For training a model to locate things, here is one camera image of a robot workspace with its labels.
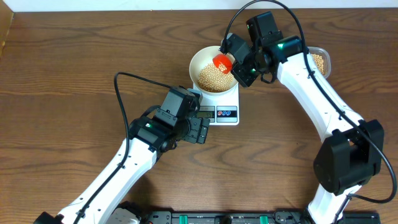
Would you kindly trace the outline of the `red plastic measuring scoop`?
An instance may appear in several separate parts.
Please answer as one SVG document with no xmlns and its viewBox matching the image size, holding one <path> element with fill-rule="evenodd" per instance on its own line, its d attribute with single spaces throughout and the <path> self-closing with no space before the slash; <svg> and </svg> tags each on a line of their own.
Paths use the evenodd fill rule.
<svg viewBox="0 0 398 224">
<path fill-rule="evenodd" d="M 213 64 L 222 73 L 227 74 L 232 70 L 233 64 L 230 59 L 224 54 L 218 54 L 212 59 Z"/>
</svg>

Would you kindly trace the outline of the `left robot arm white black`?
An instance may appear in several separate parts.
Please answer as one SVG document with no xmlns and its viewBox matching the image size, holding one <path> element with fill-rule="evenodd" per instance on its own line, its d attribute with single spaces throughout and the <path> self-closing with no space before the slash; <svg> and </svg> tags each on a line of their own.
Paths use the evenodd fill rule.
<svg viewBox="0 0 398 224">
<path fill-rule="evenodd" d="M 90 186 L 56 216 L 43 212 L 36 223 L 106 223 L 131 187 L 179 141 L 203 144 L 210 122 L 198 118 L 198 90 L 172 87 L 155 115 L 144 113 L 127 127 L 116 155 Z"/>
</svg>

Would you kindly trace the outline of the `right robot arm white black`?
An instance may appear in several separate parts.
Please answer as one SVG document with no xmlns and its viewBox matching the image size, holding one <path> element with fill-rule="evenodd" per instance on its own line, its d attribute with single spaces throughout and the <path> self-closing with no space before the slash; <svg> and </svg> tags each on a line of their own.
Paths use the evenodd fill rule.
<svg viewBox="0 0 398 224">
<path fill-rule="evenodd" d="M 298 100 L 322 146 L 313 162 L 319 186 L 303 219 L 336 223 L 348 200 L 381 170 L 384 130 L 353 111 L 317 68 L 302 36 L 284 37 L 271 12 L 246 22 L 251 43 L 227 32 L 221 51 L 235 59 L 231 73 L 243 87 L 270 73 Z"/>
</svg>

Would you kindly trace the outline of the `soybeans in bowl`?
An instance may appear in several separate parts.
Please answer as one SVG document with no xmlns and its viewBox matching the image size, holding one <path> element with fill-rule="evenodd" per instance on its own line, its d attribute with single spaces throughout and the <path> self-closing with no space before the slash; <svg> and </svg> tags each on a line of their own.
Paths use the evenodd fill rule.
<svg viewBox="0 0 398 224">
<path fill-rule="evenodd" d="M 216 67 L 213 63 L 206 65 L 199 73 L 198 84 L 201 89 L 219 93 L 230 89 L 233 82 L 233 75 L 224 73 L 226 67 L 221 65 L 221 68 Z"/>
</svg>

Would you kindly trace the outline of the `white ceramic bowl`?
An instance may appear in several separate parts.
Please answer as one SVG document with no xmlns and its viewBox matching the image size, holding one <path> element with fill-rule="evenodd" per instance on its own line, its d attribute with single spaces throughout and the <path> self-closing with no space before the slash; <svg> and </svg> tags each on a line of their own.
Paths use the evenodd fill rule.
<svg viewBox="0 0 398 224">
<path fill-rule="evenodd" d="M 200 71 L 209 63 L 213 63 L 212 59 L 216 55 L 220 54 L 219 46 L 209 46 L 205 47 L 198 51 L 193 58 L 191 59 L 189 66 L 189 74 L 193 84 L 201 91 L 203 89 L 200 88 L 198 84 L 198 78 Z M 238 85 L 238 81 L 233 76 L 233 82 L 230 86 L 230 89 Z"/>
</svg>

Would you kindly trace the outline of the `white digital kitchen scale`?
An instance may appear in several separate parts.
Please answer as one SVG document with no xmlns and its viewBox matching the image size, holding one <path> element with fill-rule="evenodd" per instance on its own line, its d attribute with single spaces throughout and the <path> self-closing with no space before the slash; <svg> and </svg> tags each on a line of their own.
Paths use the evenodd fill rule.
<svg viewBox="0 0 398 224">
<path fill-rule="evenodd" d="M 222 93 L 201 90 L 202 100 L 198 118 L 208 118 L 213 126 L 239 124 L 239 87 L 235 85 Z"/>
</svg>

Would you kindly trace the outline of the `soybeans in container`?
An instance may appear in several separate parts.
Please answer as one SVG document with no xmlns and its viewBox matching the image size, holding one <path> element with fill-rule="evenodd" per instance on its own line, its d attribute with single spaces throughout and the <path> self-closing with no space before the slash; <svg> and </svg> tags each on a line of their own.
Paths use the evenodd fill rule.
<svg viewBox="0 0 398 224">
<path fill-rule="evenodd" d="M 321 55 L 318 55 L 318 54 L 312 54 L 312 57 L 314 59 L 314 62 L 316 64 L 318 70 L 320 71 L 320 73 L 322 75 L 324 75 L 325 71 L 324 71 L 324 66 L 323 66 L 323 63 L 324 63 L 323 57 Z"/>
</svg>

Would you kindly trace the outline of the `clear plastic container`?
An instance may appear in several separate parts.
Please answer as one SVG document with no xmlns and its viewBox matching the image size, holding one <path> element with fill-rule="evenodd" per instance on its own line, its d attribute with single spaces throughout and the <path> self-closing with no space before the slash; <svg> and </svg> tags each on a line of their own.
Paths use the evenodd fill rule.
<svg viewBox="0 0 398 224">
<path fill-rule="evenodd" d="M 328 52 L 322 48 L 319 47 L 308 47 L 310 54 L 318 54 L 321 55 L 324 59 L 324 71 L 325 74 L 323 75 L 324 78 L 328 78 L 331 73 L 331 58 L 328 54 Z"/>
</svg>

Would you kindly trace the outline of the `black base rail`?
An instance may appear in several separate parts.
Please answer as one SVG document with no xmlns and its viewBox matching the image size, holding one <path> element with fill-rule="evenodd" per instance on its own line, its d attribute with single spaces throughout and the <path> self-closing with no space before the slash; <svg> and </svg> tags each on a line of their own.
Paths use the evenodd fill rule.
<svg viewBox="0 0 398 224">
<path fill-rule="evenodd" d="M 134 204 L 119 204 L 108 223 L 143 224 L 305 224 L 310 223 L 309 216 L 298 210 L 277 210 L 266 213 L 178 213 L 173 211 L 153 211 L 143 213 Z"/>
</svg>

